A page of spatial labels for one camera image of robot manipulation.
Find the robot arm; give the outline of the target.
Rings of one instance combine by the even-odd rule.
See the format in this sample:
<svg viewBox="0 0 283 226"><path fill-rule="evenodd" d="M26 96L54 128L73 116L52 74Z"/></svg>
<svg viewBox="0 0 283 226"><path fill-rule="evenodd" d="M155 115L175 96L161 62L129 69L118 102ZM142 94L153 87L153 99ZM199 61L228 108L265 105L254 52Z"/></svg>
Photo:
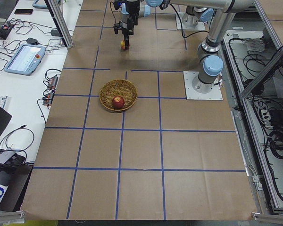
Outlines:
<svg viewBox="0 0 283 226"><path fill-rule="evenodd" d="M216 10L212 27L205 40L198 47L198 57L201 65L198 77L194 80L200 88L205 85L214 86L214 81L220 75L224 63L217 56L220 43L226 30L236 13L251 6L252 0L147 0L149 7L159 7L161 10L168 6L183 5L191 8L194 16L202 17L208 10ZM129 36L134 34L134 27L138 25L138 16L141 11L140 0L114 0L115 10L121 8L122 19L114 24L117 34L119 30L124 36L124 49L129 49Z"/></svg>
<svg viewBox="0 0 283 226"><path fill-rule="evenodd" d="M139 17L147 17L150 15L150 9L159 7L161 10L166 9L168 0L115 0L110 3L110 9L121 10L121 19L115 21L113 29L115 34L121 31L123 40L121 41L121 49L128 50L130 47L129 36L134 34L134 27L138 24ZM206 7L187 6L185 12L179 13L174 6L177 29L181 31L182 37L184 30L194 31L194 33L205 32L204 24L211 21L214 10Z"/></svg>

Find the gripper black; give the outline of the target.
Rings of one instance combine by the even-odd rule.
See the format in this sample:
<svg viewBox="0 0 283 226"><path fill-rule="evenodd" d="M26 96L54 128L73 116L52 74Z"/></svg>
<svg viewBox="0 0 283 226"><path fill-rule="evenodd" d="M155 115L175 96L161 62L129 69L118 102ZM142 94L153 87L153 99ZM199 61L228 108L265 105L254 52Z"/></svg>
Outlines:
<svg viewBox="0 0 283 226"><path fill-rule="evenodd" d="M138 14L122 14L120 21L113 26L114 33L118 34L120 30L124 35L124 40L129 42L129 35L134 35L135 25L138 25Z"/></svg>
<svg viewBox="0 0 283 226"><path fill-rule="evenodd" d="M126 9L129 9L129 3L127 0L113 0L112 4L115 10L119 10L120 8L123 8L124 6L126 7Z"/></svg>

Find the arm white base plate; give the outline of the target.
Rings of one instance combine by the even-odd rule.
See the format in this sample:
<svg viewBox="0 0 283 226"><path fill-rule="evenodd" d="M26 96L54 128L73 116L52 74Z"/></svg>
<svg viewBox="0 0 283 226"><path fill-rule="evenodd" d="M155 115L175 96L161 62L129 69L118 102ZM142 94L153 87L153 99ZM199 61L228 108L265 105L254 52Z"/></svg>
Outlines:
<svg viewBox="0 0 283 226"><path fill-rule="evenodd" d="M195 15L188 15L186 12L179 12L176 17L177 30L181 28L185 31L204 31L205 22L209 21L213 16L213 12L203 13L197 17Z"/></svg>
<svg viewBox="0 0 283 226"><path fill-rule="evenodd" d="M187 100L222 101L222 92L218 79L212 84L204 84L198 78L199 72L183 71L183 80Z"/></svg>

